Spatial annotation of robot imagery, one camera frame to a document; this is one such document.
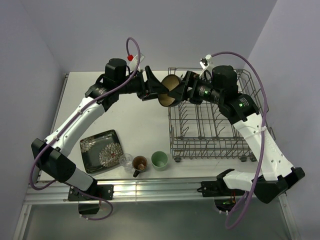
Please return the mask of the aluminium rail frame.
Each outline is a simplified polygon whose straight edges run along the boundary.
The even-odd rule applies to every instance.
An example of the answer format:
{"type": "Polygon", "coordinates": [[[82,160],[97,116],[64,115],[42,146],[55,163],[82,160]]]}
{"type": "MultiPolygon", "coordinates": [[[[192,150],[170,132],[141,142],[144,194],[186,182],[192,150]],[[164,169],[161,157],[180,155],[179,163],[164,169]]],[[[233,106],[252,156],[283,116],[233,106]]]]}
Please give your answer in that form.
{"type": "Polygon", "coordinates": [[[15,240],[62,240],[82,239],[90,236],[106,239],[125,236],[127,231],[116,223],[141,222],[148,235],[153,235],[163,226],[160,239],[188,240],[299,240],[299,233],[286,194],[269,204],[253,198],[243,221],[233,230],[225,229],[225,216],[214,209],[214,198],[203,197],[197,188],[202,181],[209,181],[214,174],[228,164],[239,169],[252,170],[253,162],[241,163],[234,159],[201,159],[201,167],[194,169],[196,159],[184,163],[170,163],[167,171],[147,170],[147,178],[129,177],[116,168],[111,173],[101,174],[100,184],[113,185],[111,203],[114,210],[110,218],[101,221],[81,219],[78,203],[67,199],[69,187],[54,183],[41,191],[28,188],[23,200],[20,217],[13,235],[15,240]],[[159,213],[160,223],[153,218],[159,213]],[[167,223],[162,220],[173,214],[167,223]]]}

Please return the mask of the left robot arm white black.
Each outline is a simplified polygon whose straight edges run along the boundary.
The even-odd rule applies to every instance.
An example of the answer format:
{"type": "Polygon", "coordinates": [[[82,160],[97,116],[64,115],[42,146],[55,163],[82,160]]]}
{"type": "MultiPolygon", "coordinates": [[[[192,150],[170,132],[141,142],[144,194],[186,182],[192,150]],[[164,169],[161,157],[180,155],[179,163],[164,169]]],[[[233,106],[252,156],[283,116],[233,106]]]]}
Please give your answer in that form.
{"type": "Polygon", "coordinates": [[[68,158],[79,138],[119,100],[121,94],[136,93],[138,98],[148,101],[169,91],[149,66],[144,71],[137,68],[133,72],[127,70],[128,65],[124,59],[110,59],[105,65],[104,73],[89,87],[68,119],[45,140],[36,138],[31,144],[34,167],[50,175],[54,181],[78,189],[86,200],[95,198],[98,188],[97,180],[77,168],[68,158]]]}

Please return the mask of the clear drinking glass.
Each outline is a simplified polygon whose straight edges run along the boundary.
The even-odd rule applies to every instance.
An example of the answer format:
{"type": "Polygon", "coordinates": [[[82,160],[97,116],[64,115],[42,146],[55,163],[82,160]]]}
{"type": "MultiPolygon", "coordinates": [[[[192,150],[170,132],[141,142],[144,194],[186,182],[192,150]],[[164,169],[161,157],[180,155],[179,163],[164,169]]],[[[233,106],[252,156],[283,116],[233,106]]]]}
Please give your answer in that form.
{"type": "Polygon", "coordinates": [[[132,172],[132,161],[133,156],[131,154],[125,153],[119,158],[119,164],[124,168],[128,173],[132,172]]]}

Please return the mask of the black square floral plate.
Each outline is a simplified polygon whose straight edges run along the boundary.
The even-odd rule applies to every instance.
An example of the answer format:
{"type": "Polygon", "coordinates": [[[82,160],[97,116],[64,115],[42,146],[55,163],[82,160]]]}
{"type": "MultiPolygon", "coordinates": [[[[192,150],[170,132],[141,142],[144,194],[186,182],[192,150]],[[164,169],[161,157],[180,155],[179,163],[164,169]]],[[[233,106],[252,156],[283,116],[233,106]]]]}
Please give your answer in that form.
{"type": "Polygon", "coordinates": [[[114,129],[107,130],[79,141],[84,169],[95,174],[119,164],[124,154],[118,135],[114,129]]]}

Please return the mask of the light green cup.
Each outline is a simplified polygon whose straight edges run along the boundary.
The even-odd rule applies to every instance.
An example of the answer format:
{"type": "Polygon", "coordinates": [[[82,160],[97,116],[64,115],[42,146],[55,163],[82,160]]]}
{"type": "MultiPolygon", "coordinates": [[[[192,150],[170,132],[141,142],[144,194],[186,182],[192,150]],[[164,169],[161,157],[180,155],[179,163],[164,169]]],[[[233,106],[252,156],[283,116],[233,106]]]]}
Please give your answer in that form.
{"type": "Polygon", "coordinates": [[[168,156],[163,151],[156,151],[151,156],[151,164],[153,168],[158,171],[162,172],[166,169],[168,165],[168,156]]]}

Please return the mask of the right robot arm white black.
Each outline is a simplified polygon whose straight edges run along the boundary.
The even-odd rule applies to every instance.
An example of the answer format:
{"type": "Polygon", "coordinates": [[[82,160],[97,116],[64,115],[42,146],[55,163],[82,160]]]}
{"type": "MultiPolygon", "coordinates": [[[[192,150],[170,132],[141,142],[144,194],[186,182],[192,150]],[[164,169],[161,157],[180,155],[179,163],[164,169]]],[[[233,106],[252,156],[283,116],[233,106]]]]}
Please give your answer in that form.
{"type": "Polygon", "coordinates": [[[220,65],[211,71],[211,80],[205,74],[187,71],[179,84],[168,92],[178,102],[216,104],[219,112],[241,134],[257,159],[257,173],[227,169],[216,177],[216,192],[227,195],[232,190],[253,191],[268,204],[305,177],[300,167],[294,167],[279,149],[265,125],[253,98],[239,92],[237,73],[230,65],[220,65]]]}

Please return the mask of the dark brown mug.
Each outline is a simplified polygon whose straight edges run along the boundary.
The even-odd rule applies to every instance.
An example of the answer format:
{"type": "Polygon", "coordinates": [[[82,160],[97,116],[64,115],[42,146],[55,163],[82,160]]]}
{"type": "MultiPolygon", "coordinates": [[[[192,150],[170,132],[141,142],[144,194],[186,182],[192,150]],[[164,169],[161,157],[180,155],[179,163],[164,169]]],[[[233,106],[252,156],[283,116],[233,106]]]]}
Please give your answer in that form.
{"type": "Polygon", "coordinates": [[[132,167],[134,169],[133,177],[136,178],[140,173],[143,173],[148,166],[148,160],[144,156],[136,156],[132,160],[132,167]]]}

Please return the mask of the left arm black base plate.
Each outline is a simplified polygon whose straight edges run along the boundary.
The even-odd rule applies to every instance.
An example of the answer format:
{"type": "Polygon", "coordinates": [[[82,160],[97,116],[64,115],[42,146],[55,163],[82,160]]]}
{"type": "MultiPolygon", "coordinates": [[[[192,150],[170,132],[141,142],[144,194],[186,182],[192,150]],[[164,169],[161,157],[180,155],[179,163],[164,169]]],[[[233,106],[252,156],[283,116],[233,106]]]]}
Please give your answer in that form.
{"type": "Polygon", "coordinates": [[[109,217],[114,210],[110,200],[113,199],[114,185],[113,184],[98,184],[92,189],[86,191],[79,190],[76,187],[71,186],[67,200],[69,202],[78,202],[78,213],[81,217],[94,219],[94,215],[97,215],[99,210],[102,210],[102,205],[109,205],[109,212],[105,218],[109,217]]]}

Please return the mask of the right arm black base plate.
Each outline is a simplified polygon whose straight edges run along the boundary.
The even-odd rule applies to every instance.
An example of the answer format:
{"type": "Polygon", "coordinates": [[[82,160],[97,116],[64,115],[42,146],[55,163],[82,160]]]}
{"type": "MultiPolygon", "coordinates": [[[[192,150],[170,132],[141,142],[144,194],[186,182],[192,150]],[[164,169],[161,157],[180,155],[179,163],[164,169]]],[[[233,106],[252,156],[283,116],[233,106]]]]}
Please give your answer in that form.
{"type": "Polygon", "coordinates": [[[229,213],[237,203],[236,197],[245,194],[244,190],[228,188],[226,183],[223,181],[223,177],[234,171],[234,169],[230,168],[220,173],[216,177],[216,180],[202,181],[200,183],[201,187],[196,190],[198,193],[201,193],[204,198],[230,197],[228,200],[218,199],[214,201],[215,207],[219,213],[229,213]]]}

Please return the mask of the blue bowl with tan interior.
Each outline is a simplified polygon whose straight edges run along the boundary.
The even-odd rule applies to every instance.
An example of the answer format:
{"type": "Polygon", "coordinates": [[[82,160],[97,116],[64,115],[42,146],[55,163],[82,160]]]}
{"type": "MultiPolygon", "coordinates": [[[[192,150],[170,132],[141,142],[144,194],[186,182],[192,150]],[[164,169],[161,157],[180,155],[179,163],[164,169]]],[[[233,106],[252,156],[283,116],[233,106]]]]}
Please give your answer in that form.
{"type": "Polygon", "coordinates": [[[158,95],[158,102],[163,107],[175,107],[179,104],[179,101],[174,97],[170,96],[169,93],[174,90],[181,83],[181,78],[175,74],[167,75],[161,82],[167,89],[167,93],[158,95]]]}

